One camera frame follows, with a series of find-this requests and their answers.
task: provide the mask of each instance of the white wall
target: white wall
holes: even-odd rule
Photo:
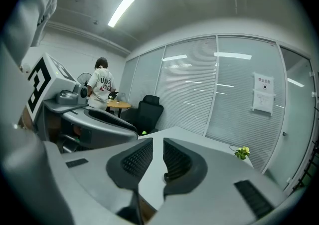
[[[316,47],[315,43],[310,37],[312,34],[311,30],[307,29],[307,24],[305,23],[303,25],[303,22],[300,20],[299,23],[297,23],[296,20],[294,22],[295,24],[299,25],[299,27],[296,27],[295,25],[294,30],[287,30],[287,28],[281,27],[279,25],[271,24],[263,20],[249,19],[246,17],[217,18],[213,20],[197,22],[177,28],[144,43],[140,47],[133,50],[132,53],[126,58],[126,61],[154,48],[178,40],[221,33],[249,34],[267,39],[273,39],[286,43],[296,48],[296,50],[303,51],[308,55],[315,54]]]
[[[125,58],[107,51],[98,42],[47,27],[40,46],[31,47],[22,64],[28,63],[32,68],[44,52],[61,62],[74,78],[84,72],[92,74],[96,60],[105,57],[116,87],[120,87]]]

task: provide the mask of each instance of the window blind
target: window blind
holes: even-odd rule
[[[136,67],[129,104],[138,107],[146,95],[154,95],[164,48],[141,55]]]
[[[156,96],[164,111],[159,130],[179,126],[203,134],[212,104],[216,78],[215,37],[168,45]]]
[[[216,98],[206,137],[250,148],[255,169],[261,171],[277,143],[285,111],[285,77],[276,45],[243,37],[219,37]],[[273,114],[252,111],[253,73],[274,77]]]
[[[128,102],[129,100],[130,89],[138,59],[138,57],[135,57],[125,63],[119,94],[117,97],[120,101]]]

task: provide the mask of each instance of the chair headrest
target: chair headrest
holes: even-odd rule
[[[158,96],[154,96],[154,95],[146,95],[143,98],[143,102],[146,102],[148,104],[153,104],[153,105],[159,105],[160,98]]]

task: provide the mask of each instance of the electric fan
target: electric fan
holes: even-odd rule
[[[78,77],[77,81],[78,81],[79,83],[81,83],[82,85],[87,86],[87,84],[88,84],[88,82],[89,82],[91,76],[92,76],[92,75],[91,75],[90,73],[87,73],[87,72],[82,73],[82,74]]]

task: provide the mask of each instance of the white paper notice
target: white paper notice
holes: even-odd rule
[[[255,73],[253,110],[273,112],[274,78]]]

